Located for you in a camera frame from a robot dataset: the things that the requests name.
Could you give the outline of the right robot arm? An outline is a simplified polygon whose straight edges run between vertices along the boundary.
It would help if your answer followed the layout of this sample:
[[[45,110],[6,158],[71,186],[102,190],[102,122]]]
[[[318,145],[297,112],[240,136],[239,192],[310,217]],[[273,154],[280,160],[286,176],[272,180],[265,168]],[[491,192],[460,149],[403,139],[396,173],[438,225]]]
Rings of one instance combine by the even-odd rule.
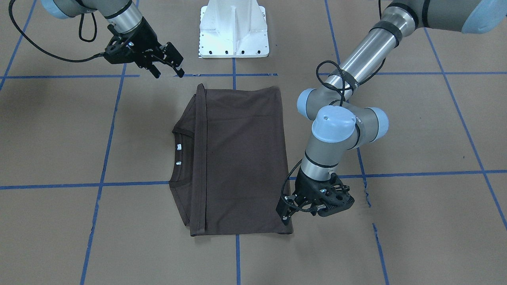
[[[42,0],[41,3],[58,19],[96,11],[103,15],[113,34],[103,53],[110,64],[135,63],[159,78],[160,71],[154,63],[163,63],[180,78],[184,76],[180,67],[183,56],[172,43],[163,45],[159,42],[157,34],[132,0]]]

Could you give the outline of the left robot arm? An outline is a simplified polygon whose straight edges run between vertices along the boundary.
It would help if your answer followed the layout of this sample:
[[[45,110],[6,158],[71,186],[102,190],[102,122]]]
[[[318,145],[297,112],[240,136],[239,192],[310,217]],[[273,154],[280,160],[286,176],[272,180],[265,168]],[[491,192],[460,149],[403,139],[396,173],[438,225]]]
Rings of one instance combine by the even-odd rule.
[[[311,121],[309,141],[295,189],[281,189],[276,212],[288,225],[297,212],[327,217],[349,209],[354,198],[337,175],[344,153],[386,135],[389,119],[380,108],[355,105],[354,95],[377,74],[383,61],[422,28],[485,34],[506,18],[505,0],[393,0],[354,51],[318,88],[302,91],[298,112]]]

